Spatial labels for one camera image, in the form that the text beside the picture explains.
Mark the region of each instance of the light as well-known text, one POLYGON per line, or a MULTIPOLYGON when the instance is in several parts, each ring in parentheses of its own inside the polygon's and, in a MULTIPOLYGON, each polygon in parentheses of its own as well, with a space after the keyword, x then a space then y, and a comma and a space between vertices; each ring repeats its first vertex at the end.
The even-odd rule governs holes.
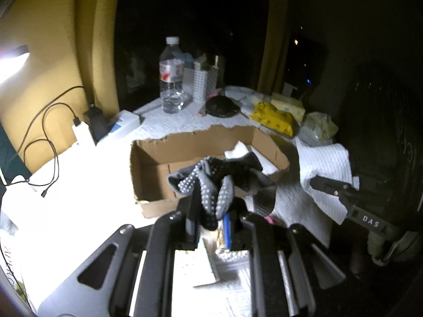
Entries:
POLYGON ((21 70, 28 57, 29 50, 26 45, 0 55, 0 84, 21 70))

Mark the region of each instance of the white tissue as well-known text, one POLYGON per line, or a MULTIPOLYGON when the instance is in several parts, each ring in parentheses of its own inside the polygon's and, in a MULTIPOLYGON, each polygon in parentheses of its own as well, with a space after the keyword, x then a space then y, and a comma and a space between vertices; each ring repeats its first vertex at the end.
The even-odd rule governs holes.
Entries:
POLYGON ((310 180, 319 175, 352 184, 348 151, 341 144, 308 147, 298 138, 295 141, 300 158, 301 186, 326 215, 341 224, 347 214, 345 206, 338 197, 311 188, 310 180))
POLYGON ((286 227, 303 225, 325 247, 329 247, 332 220, 304 192, 299 182, 278 184, 276 203, 270 217, 283 221, 286 227))
POLYGON ((261 171, 265 175, 272 175, 279 171, 279 169, 270 162, 267 158, 265 158, 261 153, 259 153, 254 147, 252 146, 246 146, 243 142, 238 141, 234 147, 233 150, 225 151, 225 157, 227 159, 234 158, 238 159, 245 154, 247 154, 249 151, 252 151, 257 158, 259 159, 259 162, 261 166, 263 167, 263 170, 261 171))

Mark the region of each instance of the gray dotted glove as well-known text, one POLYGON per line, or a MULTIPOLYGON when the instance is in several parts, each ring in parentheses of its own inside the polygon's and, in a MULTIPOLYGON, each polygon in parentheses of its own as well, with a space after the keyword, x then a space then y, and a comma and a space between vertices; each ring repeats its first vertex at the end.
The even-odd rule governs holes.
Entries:
POLYGON ((263 168, 253 152, 241 158, 205 157, 195 165, 169 174, 168 182, 180 195, 191 195, 196 180, 200 183, 202 211, 200 222, 208 230, 217 228, 231 206, 235 187, 253 195, 254 211, 269 215, 274 208, 276 184, 261 171, 263 168))

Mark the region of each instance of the bottle cap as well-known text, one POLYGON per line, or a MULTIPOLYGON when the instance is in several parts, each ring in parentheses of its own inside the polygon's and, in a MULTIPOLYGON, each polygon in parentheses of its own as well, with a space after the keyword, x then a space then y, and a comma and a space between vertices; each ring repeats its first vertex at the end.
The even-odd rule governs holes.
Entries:
POLYGON ((179 45, 179 37, 166 37, 166 44, 179 45))

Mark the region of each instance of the water bottle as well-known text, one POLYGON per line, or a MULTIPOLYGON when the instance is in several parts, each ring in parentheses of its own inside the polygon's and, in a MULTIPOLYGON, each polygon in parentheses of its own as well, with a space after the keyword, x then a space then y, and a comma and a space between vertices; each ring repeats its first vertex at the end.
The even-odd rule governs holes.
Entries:
POLYGON ((160 98, 166 113, 178 113, 186 97, 182 89, 183 54, 179 49, 179 37, 166 37, 166 48, 160 55, 160 98))

